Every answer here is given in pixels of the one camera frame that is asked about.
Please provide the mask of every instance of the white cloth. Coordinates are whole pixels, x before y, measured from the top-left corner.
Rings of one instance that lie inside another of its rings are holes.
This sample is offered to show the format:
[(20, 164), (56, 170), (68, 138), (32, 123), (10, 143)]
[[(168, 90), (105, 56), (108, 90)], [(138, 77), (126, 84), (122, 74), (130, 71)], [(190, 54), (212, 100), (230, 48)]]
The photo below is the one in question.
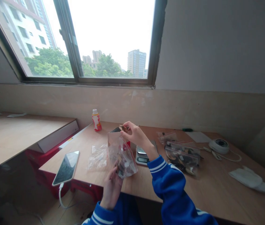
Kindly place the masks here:
[(263, 179), (254, 173), (253, 170), (245, 166), (243, 167), (243, 169), (239, 168), (231, 171), (229, 175), (249, 188), (265, 192), (265, 182), (263, 182)]

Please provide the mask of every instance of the white stripe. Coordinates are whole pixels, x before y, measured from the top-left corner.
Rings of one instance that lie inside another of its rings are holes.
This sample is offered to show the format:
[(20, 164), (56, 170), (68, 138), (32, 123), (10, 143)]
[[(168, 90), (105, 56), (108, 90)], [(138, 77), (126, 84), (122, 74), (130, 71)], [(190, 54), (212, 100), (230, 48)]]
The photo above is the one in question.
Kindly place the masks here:
[(93, 216), (96, 218), (96, 220), (98, 220), (101, 223), (104, 223), (104, 224), (113, 224), (114, 223), (113, 221), (107, 221), (107, 220), (101, 219), (99, 216), (96, 215), (95, 211), (93, 212)]
[(154, 167), (154, 168), (152, 168), (152, 169), (149, 169), (149, 170), (150, 170), (150, 171), (156, 170), (156, 169), (160, 168), (161, 166), (163, 166), (165, 163), (166, 163), (166, 161), (164, 160), (162, 164), (160, 164), (159, 166)]
[(83, 225), (83, 224), (87, 224), (89, 221), (90, 221), (90, 218), (87, 218), (87, 219), (82, 223), (82, 225)]
[(173, 164), (170, 164), (171, 165), (171, 168), (173, 168), (173, 169), (176, 169), (176, 170), (178, 170), (179, 172), (181, 172), (181, 170), (180, 169), (178, 169), (176, 166), (174, 166)]
[(198, 213), (198, 216), (201, 216), (203, 214), (208, 214), (207, 212), (204, 212), (204, 211), (197, 211), (197, 213)]
[(91, 218), (92, 218), (92, 220), (94, 221), (94, 223), (96, 223), (97, 225), (102, 225), (101, 223), (98, 223), (98, 222), (94, 219), (93, 216), (92, 216)]
[(159, 171), (161, 171), (163, 168), (165, 168), (165, 167), (166, 167), (166, 165), (167, 165), (167, 164), (165, 164), (165, 165), (164, 165), (162, 168), (160, 168), (159, 170), (155, 170), (155, 171), (153, 171), (153, 172), (151, 171), (151, 173), (156, 173), (156, 172), (159, 172)]

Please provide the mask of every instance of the sky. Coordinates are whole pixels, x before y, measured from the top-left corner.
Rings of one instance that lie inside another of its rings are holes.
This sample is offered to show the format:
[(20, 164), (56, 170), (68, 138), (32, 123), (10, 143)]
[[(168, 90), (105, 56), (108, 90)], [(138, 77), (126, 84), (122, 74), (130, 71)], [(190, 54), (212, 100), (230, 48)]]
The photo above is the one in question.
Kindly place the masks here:
[[(68, 0), (79, 53), (101, 50), (127, 70), (128, 52), (145, 52), (148, 68), (155, 0)], [(43, 0), (56, 45), (67, 54), (52, 0)]]

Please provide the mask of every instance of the person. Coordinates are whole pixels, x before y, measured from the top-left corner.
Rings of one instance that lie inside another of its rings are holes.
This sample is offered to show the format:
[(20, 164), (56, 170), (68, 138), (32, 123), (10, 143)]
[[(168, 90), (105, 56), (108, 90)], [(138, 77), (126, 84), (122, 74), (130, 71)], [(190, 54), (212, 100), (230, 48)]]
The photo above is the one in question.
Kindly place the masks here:
[[(140, 146), (150, 160), (147, 166), (152, 174), (153, 189), (163, 200), (163, 224), (218, 224), (212, 215), (195, 207), (184, 191), (186, 180), (183, 173), (174, 165), (166, 163), (143, 131), (130, 121), (123, 126), (130, 127), (132, 134), (121, 131), (121, 135)], [(91, 218), (83, 224), (142, 224), (133, 196), (120, 193), (123, 180), (116, 170), (117, 167), (114, 167), (108, 173), (102, 200), (97, 203)]]

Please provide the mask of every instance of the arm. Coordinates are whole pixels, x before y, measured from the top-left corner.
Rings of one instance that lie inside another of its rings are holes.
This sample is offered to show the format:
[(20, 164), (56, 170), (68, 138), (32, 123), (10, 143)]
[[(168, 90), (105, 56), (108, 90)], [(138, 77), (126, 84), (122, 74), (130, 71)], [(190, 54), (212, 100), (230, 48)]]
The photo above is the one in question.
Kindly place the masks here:
[(106, 176), (102, 201), (98, 202), (91, 218), (86, 219), (83, 224), (109, 225), (114, 224), (116, 212), (114, 207), (120, 196), (123, 180), (116, 174), (117, 166), (111, 169)]
[(164, 203), (161, 209), (163, 224), (218, 224), (207, 212), (196, 209), (184, 191), (185, 177), (172, 164), (159, 156), (148, 163), (152, 174), (152, 185), (156, 195)]

